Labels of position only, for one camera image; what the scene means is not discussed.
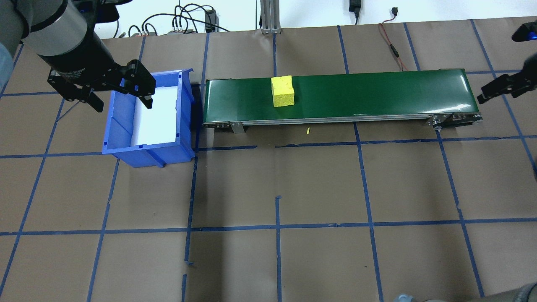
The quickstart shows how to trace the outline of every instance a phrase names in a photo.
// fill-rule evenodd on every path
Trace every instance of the blue tape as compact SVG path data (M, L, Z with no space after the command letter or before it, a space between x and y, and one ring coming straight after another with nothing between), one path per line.
M86 299L86 302L91 301L91 296L93 294L93 284L95 283L95 275L97 274L97 266L99 264L100 251L101 251L101 248L103 247L103 239L104 239L104 234L106 230L106 222L108 220L109 211L110 211L110 203L107 203L106 211L104 213L104 218L103 218L103 225L101 226L99 243L97 244L97 252L95 253L95 260L93 262L93 269L91 270L90 287L88 289L88 298Z
M60 121L64 116L66 116L67 113L69 113L69 111L71 111L71 110L72 110L76 105L78 105L79 103L80 103L80 101L76 102L73 106L71 106L71 108L67 109L67 111L66 111L64 114L62 114L62 116L60 116L60 117L56 120L56 123L57 123L58 121Z
M501 224L512 222L537 222L537 217L521 218L485 218L485 219L465 219L465 224ZM424 221L385 221L373 222L375 227L384 226L423 226L423 225L456 225L461 220L424 220ZM346 222L327 224L288 224L279 225L280 229L293 228L338 228L338 227L369 227L368 222ZM253 225L253 226L229 226L229 227L197 227L191 228L192 232L228 232L228 231L250 231L255 229L277 229L277 225ZM188 232L187 227L177 228L143 228L143 229L107 229L105 234L143 234L143 233L183 233ZM0 236L16 236L18 232L0 232ZM83 229L72 231L23 231L21 236L28 235L87 235L100 234L98 229Z
M200 132L201 132L201 124L203 123L203 97L205 92L205 74L207 71L207 56L209 54L209 37L211 36L210 33L207 33L205 36L205 49L203 54L203 67L201 70L201 85L200 85L200 102L198 106L198 124L196 125L196 142L194 145L194 151L197 153L199 152L200 147Z
M403 23L403 26L404 26L404 31L407 33L408 44L410 45L410 50L412 51L412 56L414 57L414 63L416 64L416 69L420 71L421 67L419 66L418 56L416 56L416 50L414 49L414 44L412 43L412 38L410 37L410 32L408 31L407 23L406 22Z
M477 264L475 263L474 252L472 251L470 238L468 236L468 231L466 230L465 218L462 215L462 210L459 207L459 196L457 195L457 190L455 189L455 182L453 181L453 175L451 174L451 168L449 167L449 162L447 161L446 150L444 149L444 143L442 142L442 137L440 136L440 132L437 131L436 134L437 134L437 139L438 139L438 145L440 146L440 152L442 153L442 158L444 159L444 165L446 167L447 177L449 179L449 185L451 186L451 192L453 193L453 199L455 200L455 207L457 209L457 213L459 214L459 220L460 220L460 224L462 227L462 234L465 237L466 248L468 249L468 255L470 257L472 270L474 271L474 276L475 276L475 280L477 283L477 289L479 290L480 297L484 297L485 294L483 292L481 278L479 277L479 272L477 271Z
M295 147L320 147L320 146L348 146L356 145L355 141L344 141L344 142L312 142L312 143L290 143L285 146L275 146L275 148L295 148Z
M44 154L0 155L0 159L27 159L31 157L45 157L45 156Z
M196 227L193 232L228 232L228 231L250 231L253 229L276 229L276 225L254 225L254 226L229 226L229 227Z
M21 92L18 94L3 94L4 97L18 97L18 96L41 96L41 95L57 95L57 91L46 91L46 92Z
M115 179L118 176L118 170L119 170L119 159L115 162L114 175L112 176L112 185L110 186L110 193L108 193L108 202L112 200L112 196L114 195Z
M181 282L181 302L185 302L186 297L186 274L183 274L183 281Z
M428 225L456 225L460 220L424 220L424 221L386 221L374 222L375 226L428 226Z
M436 142L436 139L410 139L410 140L370 140L360 142L361 145L379 144L379 143L407 143L407 142Z
M281 241L280 241L280 199L281 196L276 196L276 276L278 283L278 302L281 302Z
M142 38L142 46L140 47L140 55L138 56L138 61L142 61L142 55L143 55L143 48L146 46L146 38L145 36Z
M182 233L188 232L186 227L173 228L136 228L136 229L107 229L105 234L146 234L146 233Z
M55 120L58 119L58 117L60 116L60 114L62 112L63 102L64 102L64 100L62 99L62 101L60 103L60 107L58 108L58 113L56 115ZM57 125L57 123L54 123L54 125L52 126L52 130L50 132L50 136L49 136L48 142L47 142L47 147L45 149L45 154L48 153L48 150L50 148L50 144L52 143L52 137L54 136L54 132L56 131L56 125ZM17 247L19 246L20 236L21 236L21 234L23 232L24 224L26 223L26 218L28 218L28 213L30 211L30 207L32 206L32 201L33 201L33 198L35 196L35 191L37 189L37 185L39 183L39 178L41 177L41 173L43 172L43 167L45 166L45 159L46 159L46 157L43 157L43 159L41 160L41 165L39 165L39 170L38 170L37 175L35 177L35 182L34 182L34 185L32 187L32 192L30 193L30 197L28 199L28 203L26 204L26 209L24 210L24 215L23 215L22 221L20 222L19 231L17 232L17 237L15 238L15 243L13 244L13 248L11 249L11 254L9 256L8 265L7 265L7 267L6 267L5 271L4 271L4 277L2 278L2 283L0 284L0 297L2 296L2 292L4 291L5 282L8 279L8 274L9 274L9 271L11 269L11 264L13 263L13 258L15 257L15 252L17 251Z
M523 218L489 218L489 219L468 219L467 224L491 224L491 223L506 223L506 222L537 222L537 217Z
M101 152L74 152L74 153L52 153L46 154L44 157L62 157L62 156L96 156L96 155L106 155Z
M21 44L19 47L19 51L17 52L17 55L15 56L15 60L13 61L13 70L15 70L15 66L17 65L17 62L19 61L20 54L23 52L24 44ZM0 91L0 97L4 96L4 91L6 87L8 87L9 80L6 82L6 84L2 87L2 91Z
M482 138L449 138L449 139L442 139L442 141L476 141L476 140L513 140L513 139L520 139L519 136L484 136Z
M97 229L80 229L72 231L23 231L22 236L29 235L88 235L88 234L100 234Z
M368 222L348 222L343 224L290 224L280 225L280 228L332 228L332 227L368 227Z
M341 34L341 26L337 26L337 32L339 34L339 43L341 44L341 51L343 53L343 63L345 64L345 74L349 74L349 65L347 64L347 53L345 52L345 44L343 43L343 35Z
M496 71L466 71L467 75L482 75L482 74L510 74L521 72L520 69L515 70L496 70Z
M479 46L481 47L481 51L483 51L483 54L485 55L485 59L487 60L487 64L489 66L490 71L492 72L492 76L496 78L496 74L494 72L494 68L492 67L492 63L490 62L489 56L487 54L487 51L485 50L485 46L483 45L483 41L481 40L481 37L479 36L479 33L477 31L477 27L475 27L475 23L473 20L470 20L471 26L474 29L475 37L477 38L477 41L479 42Z
M277 69L276 69L276 34L273 33L272 34L272 68L273 68L273 72L272 72L272 76L276 76L277 74Z
M192 171L192 186L190 188L190 204L188 206L188 224L186 232L186 242L185 242L185 262L190 263L190 237L192 235L192 216L194 214L194 195L196 191L196 174L198 171L198 156L194 158L194 169Z
M369 224L369 236L371 237L371 250L373 252L373 263L375 265L376 286L379 291L379 301L384 302L384 296L382 293L382 282L380 279L379 257L376 252L375 230L373 224L373 215L371 213L371 204L369 203L369 192L367 190L366 172L364 168L364 156L362 153L362 146L360 142L360 134L358 133L358 127L354 124L354 135L356 136L356 143L358 146L358 160L360 162L360 173L362 176L362 184L364 186L364 196L366 200L367 210L367 222Z
M103 155L103 154L101 152L18 154L18 155L0 155L0 159L27 159L27 158L32 158L32 157L61 157L61 156L89 156L89 155Z
M199 148L198 151L220 151L220 150L244 150L244 149L255 149L256 145L252 146L233 146L233 147L210 147L210 148Z

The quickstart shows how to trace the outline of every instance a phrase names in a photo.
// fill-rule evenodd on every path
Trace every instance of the cable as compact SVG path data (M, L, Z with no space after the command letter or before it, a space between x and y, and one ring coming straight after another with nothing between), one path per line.
M114 33L114 36L112 38L115 38L115 36L118 34L118 31L119 31L119 19L116 20L116 26L115 26L115 33Z
M128 33L129 33L129 37L130 37L130 30L133 29L133 27L136 28L136 29L138 30L138 33L139 33L140 35L142 35L142 31L140 30L140 28L139 28L138 26L136 26L136 25L131 25L131 26L129 27L129 31L128 31Z
M193 11L193 10L191 10L191 11L186 10L186 7L189 6L189 5L190 4L187 4L186 6L176 5L174 10L173 10L173 12L177 15L177 8L180 8L181 9L181 12L179 13L180 16L183 15L183 12L186 12L188 14L188 16L190 18L192 18L192 15L190 14L190 12ZM181 18L179 18L179 26L177 26L177 17L174 17L173 19L175 20L175 25L176 25L177 28L183 27L183 25L181 24ZM196 23L192 22L192 24L194 25L194 31L198 32L198 28L196 27ZM187 29L188 29L188 20L186 21L186 29L185 29L185 31L183 33L186 33Z
M386 41L388 42L389 46L390 46L390 49L391 49L391 52L394 54L394 56L396 57L396 61L398 62L397 63L397 66L399 66L399 63L401 63L401 65L399 66L399 70L400 71L403 71L403 68L406 69L408 71L408 68L405 66L405 64L403 63L403 60L401 60L401 57L399 56L399 53L397 52L397 50L395 49L395 46L391 43L390 41L390 38L388 37L388 33L386 32L386 29L384 29L384 23L385 22L389 22L389 21L393 21L395 19L395 17L397 17L397 8L392 8L391 9L391 13L394 14L394 17L392 19L388 19L388 20L384 20L382 23L379 23L379 26L380 28L382 29L382 31L384 32L384 35L386 36Z
M189 7L189 6L195 6L196 8L192 9L192 10L187 10L186 8ZM196 9L202 9L203 12L205 13L205 16L207 16L209 18L209 23L213 23L213 21L211 20L211 16L209 15L209 12L204 8L204 6L207 6L207 7L210 7L212 10L214 10L214 7L210 6L210 5L198 5L198 4L195 4L195 3L188 3L187 5L185 5L182 9L181 9L181 14L183 13L183 10L188 13L188 16L190 18L192 18L192 16L190 15L189 12L191 11L195 11Z
M157 29L156 29L156 28L153 26L153 24L151 24L151 23L146 23L146 32L147 32L147 34L149 34L149 30L147 29L147 26L148 26L148 25L151 25L151 27L153 27L153 31L155 32L155 35L158 35L158 34L157 34Z
M151 19L151 18L153 18L153 17L157 17L157 16L174 16L174 17L177 16L177 17L179 17L180 15L175 15L175 14L173 14L173 13L157 13L157 14L154 14L154 15L152 15L152 16L147 17L147 19L145 19L145 20L143 21L143 23L142 23L142 27L146 24L146 22L147 22L149 19ZM197 19L192 19L192 18L185 17L185 16L181 16L181 17L182 17L182 18L185 18L185 19L188 19L188 20L196 21L196 22L199 22L199 23L207 24L207 25L210 25L210 26L213 26L213 27L216 27L216 28L220 28L220 29L223 30L223 31L227 31L227 32L229 32L229 31L226 30L225 28L220 27L220 26L218 26L218 25L216 25L216 24L211 24L211 23L208 23L208 22L204 22L204 21L197 20Z

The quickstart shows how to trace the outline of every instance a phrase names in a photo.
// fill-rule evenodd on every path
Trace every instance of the electrical connector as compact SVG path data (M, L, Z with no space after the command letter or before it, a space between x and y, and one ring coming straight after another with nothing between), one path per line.
M362 8L362 0L349 0L349 12L354 12L356 21L358 22L358 17L360 16L360 9Z

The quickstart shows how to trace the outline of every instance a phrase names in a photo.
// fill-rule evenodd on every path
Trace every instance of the yellow foam block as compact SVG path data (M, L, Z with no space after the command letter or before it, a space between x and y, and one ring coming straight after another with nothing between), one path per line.
M272 102L274 107L295 104L295 90L291 76L278 76L270 79L272 84Z

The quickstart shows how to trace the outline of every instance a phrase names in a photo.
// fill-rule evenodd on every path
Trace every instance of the green conveyor belt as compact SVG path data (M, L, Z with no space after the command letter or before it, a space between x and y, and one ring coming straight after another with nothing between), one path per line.
M477 113L463 69L294 76L295 105L274 108L270 78L207 81L204 125L427 118Z

